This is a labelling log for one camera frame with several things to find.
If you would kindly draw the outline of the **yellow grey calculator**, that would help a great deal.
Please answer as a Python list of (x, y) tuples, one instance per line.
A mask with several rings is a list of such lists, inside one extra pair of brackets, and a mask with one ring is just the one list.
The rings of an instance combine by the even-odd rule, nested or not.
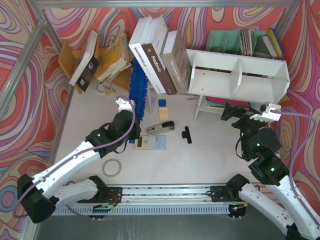
[(136, 150), (165, 150), (166, 136), (165, 135), (141, 135), (134, 142)]

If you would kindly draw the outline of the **blue microfiber duster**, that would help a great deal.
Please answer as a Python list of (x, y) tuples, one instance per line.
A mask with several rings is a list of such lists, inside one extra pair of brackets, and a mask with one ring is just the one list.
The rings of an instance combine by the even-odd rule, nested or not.
[(129, 79), (129, 99), (135, 103), (135, 115), (140, 122), (145, 115), (146, 98), (148, 93), (148, 78), (138, 60), (132, 60), (133, 68)]

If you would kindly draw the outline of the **black clip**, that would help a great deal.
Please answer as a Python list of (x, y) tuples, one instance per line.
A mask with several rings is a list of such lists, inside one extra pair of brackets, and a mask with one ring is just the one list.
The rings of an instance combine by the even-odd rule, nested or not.
[(185, 127), (184, 127), (184, 131), (182, 131), (181, 137), (182, 137), (183, 139), (186, 139), (188, 144), (191, 144), (191, 143), (192, 143), (192, 138), (191, 138), (191, 134), (190, 134), (190, 129), (189, 129), (188, 126), (185, 126)]

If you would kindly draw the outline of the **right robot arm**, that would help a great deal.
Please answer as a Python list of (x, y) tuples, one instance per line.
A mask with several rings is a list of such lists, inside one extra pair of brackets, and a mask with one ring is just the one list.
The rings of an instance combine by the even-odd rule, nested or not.
[(242, 200), (272, 221), (288, 240), (318, 240), (320, 238), (320, 216), (301, 194), (293, 180), (293, 166), (298, 153), (307, 143), (305, 139), (295, 151), (289, 166), (286, 166), (276, 152), (281, 148), (277, 134), (266, 125), (279, 121), (282, 115), (310, 119), (314, 117), (294, 112), (285, 112), (281, 106), (265, 103), (256, 110), (243, 105), (233, 106), (227, 102), (221, 120), (232, 117), (238, 121), (232, 127), (240, 131), (236, 143), (241, 146), (240, 159), (251, 162), (251, 174), (279, 200), (279, 204), (266, 197), (241, 174), (233, 176), (226, 183), (226, 195), (229, 199)]

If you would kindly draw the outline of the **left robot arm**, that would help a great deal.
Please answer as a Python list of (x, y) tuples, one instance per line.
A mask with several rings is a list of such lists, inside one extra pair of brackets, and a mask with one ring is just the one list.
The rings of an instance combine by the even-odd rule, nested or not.
[(22, 175), (17, 181), (17, 199), (31, 221), (41, 223), (57, 208), (75, 202), (120, 203), (122, 189), (107, 187), (97, 175), (79, 183), (68, 184), (68, 181), (107, 154), (116, 153), (128, 140), (139, 138), (140, 132), (140, 122), (134, 113), (121, 110), (112, 122), (93, 130), (58, 163), (34, 176)]

